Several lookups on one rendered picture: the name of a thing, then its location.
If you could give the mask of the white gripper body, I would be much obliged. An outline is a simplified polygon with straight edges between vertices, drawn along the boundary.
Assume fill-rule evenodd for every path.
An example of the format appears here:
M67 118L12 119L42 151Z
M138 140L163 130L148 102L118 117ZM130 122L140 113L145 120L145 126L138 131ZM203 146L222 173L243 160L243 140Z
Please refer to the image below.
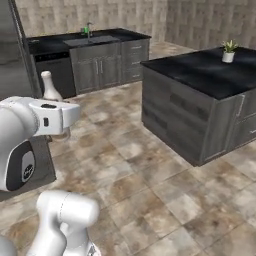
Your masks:
M78 104L37 99L29 107L37 115L41 129L66 129L80 118Z

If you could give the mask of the white liquor bottle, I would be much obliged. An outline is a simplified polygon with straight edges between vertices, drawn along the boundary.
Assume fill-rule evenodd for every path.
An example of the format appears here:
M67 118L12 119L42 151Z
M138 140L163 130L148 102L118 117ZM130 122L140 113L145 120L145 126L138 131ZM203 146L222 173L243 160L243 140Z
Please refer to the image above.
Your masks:
M54 101L62 101L63 98L60 93L56 90L53 80L52 74L50 71L43 71L41 73L41 78L44 84L44 95L43 97L47 100L54 100Z

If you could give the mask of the grey island counter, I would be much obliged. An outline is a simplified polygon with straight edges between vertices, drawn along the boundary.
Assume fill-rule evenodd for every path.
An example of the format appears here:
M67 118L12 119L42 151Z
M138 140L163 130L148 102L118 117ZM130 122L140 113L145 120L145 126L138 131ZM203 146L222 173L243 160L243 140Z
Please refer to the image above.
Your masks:
M202 166L256 140L256 49L220 47L143 61L142 122Z

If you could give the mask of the black dishwasher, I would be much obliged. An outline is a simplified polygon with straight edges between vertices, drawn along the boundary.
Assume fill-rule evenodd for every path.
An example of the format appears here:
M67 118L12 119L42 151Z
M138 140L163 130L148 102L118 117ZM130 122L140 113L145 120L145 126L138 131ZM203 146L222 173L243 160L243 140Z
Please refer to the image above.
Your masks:
M76 95L73 70L68 52L40 54L36 55L34 60L41 91L44 91L41 73L50 71L54 86L64 99Z

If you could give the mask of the grey sink cupboard run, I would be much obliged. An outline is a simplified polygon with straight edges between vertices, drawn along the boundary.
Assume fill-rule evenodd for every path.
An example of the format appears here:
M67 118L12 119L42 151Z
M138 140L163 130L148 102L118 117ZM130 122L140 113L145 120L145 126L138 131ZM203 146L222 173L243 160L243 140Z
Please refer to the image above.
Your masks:
M28 46L34 69L36 71L36 55L68 52L76 95L140 81L140 63L149 58L151 37L124 28L95 30L91 37L106 35L119 41L70 47L64 43L65 40L88 38L87 35L75 32L30 37Z

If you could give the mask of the dark sink basin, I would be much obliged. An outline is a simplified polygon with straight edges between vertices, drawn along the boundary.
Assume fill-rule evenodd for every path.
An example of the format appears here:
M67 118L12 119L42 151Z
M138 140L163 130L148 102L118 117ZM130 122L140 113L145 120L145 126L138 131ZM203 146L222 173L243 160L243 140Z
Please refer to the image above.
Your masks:
M97 45L111 42L118 42L119 39L113 36L98 36L98 37L90 37L90 38L82 38L82 39L72 39L65 40L64 43L70 47L79 47L79 46L87 46L87 45Z

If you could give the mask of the stainless steel fridge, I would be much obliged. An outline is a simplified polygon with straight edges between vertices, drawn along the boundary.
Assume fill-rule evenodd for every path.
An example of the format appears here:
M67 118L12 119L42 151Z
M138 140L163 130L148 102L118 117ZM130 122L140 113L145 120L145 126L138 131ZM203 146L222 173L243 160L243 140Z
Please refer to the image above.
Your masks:
M15 0L0 0L0 100L42 96Z

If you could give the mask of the green plant in white pot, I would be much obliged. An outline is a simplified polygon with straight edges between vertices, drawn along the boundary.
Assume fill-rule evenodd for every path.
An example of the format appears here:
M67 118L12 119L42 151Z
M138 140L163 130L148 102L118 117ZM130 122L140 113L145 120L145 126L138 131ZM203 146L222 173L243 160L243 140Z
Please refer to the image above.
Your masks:
M223 46L223 56L222 61L224 63L232 63L235 55L235 49L238 44L234 40L224 41Z

